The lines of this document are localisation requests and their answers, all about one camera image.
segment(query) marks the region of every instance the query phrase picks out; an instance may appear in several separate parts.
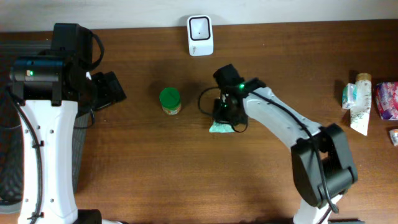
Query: brown cap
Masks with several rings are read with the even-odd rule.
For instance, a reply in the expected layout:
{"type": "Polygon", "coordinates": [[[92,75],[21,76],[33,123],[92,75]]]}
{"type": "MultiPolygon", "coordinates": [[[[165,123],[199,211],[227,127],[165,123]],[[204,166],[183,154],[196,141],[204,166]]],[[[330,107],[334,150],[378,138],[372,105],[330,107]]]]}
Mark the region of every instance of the brown cap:
{"type": "Polygon", "coordinates": [[[372,80],[372,76],[370,74],[368,74],[368,73],[357,74],[356,81],[360,81],[360,80],[369,80],[369,81],[371,81],[372,80]]]}

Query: purple package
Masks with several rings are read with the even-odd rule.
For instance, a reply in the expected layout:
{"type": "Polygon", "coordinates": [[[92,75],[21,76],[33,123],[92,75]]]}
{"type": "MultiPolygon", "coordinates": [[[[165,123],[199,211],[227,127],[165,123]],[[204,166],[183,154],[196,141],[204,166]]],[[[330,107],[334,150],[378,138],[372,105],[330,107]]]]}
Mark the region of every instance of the purple package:
{"type": "Polygon", "coordinates": [[[375,92],[381,119],[398,120],[398,82],[379,83],[375,92]]]}

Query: wood grain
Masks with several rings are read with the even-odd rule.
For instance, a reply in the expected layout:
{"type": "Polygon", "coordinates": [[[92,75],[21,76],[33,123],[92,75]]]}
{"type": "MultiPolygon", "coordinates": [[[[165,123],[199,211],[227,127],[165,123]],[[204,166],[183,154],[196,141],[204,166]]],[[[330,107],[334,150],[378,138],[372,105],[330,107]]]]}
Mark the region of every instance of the wood grain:
{"type": "MultiPolygon", "coordinates": [[[[198,94],[215,85],[214,71],[233,63],[302,115],[346,132],[359,181],[334,219],[396,223],[398,149],[387,131],[398,123],[382,121],[373,105],[368,136],[357,133],[347,126],[341,92],[356,71],[370,73],[373,85],[398,81],[398,21],[215,26],[213,32],[214,54],[191,57],[184,27],[96,30],[106,48],[96,71],[114,71],[127,100],[97,113],[87,132],[78,207],[129,223],[292,217],[300,195],[289,150],[254,120],[242,134],[210,134],[211,119],[197,109],[198,94]],[[167,86],[182,94],[176,116],[160,107],[167,86]]],[[[45,38],[51,33],[0,34],[0,40],[45,38]]],[[[16,219],[1,216],[0,222],[16,219]]]]}

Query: snack package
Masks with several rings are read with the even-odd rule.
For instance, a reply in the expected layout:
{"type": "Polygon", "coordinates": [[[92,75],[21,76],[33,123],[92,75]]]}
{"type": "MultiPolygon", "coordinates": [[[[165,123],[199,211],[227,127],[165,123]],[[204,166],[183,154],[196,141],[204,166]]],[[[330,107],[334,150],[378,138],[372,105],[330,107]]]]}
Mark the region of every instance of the snack package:
{"type": "Polygon", "coordinates": [[[355,105],[356,101],[356,87],[355,84],[349,83],[343,90],[343,109],[351,109],[355,105]]]}
{"type": "Polygon", "coordinates": [[[390,132],[391,141],[394,146],[398,146],[398,129],[393,129],[390,132]]]}
{"type": "Polygon", "coordinates": [[[381,119],[398,120],[398,82],[377,84],[375,94],[381,119]]]}

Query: wooden table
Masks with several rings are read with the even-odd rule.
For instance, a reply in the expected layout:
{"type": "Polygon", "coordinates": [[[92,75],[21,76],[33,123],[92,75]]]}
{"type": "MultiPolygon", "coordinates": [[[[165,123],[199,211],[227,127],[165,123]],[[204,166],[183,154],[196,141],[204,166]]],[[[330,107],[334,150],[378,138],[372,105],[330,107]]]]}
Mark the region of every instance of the wooden table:
{"type": "MultiPolygon", "coordinates": [[[[334,219],[398,222],[398,148],[375,105],[368,136],[349,128],[341,109],[343,87],[368,72],[373,84],[398,81],[398,21],[308,22],[215,26],[213,55],[191,57],[184,27],[96,30],[106,48],[96,71],[114,71],[127,100],[96,114],[87,132],[79,208],[130,223],[237,223],[289,218],[300,195],[289,150],[250,120],[242,134],[210,134],[211,118],[197,96],[216,83],[212,74],[233,63],[241,76],[258,77],[300,114],[339,124],[359,181],[339,202],[334,219]],[[182,94],[183,110],[166,115],[159,93],[182,94]]],[[[50,32],[0,34],[0,40],[50,39],[50,32]]],[[[203,100],[211,107],[211,98],[203,100]]],[[[15,223],[17,215],[1,216],[15,223]]]]}

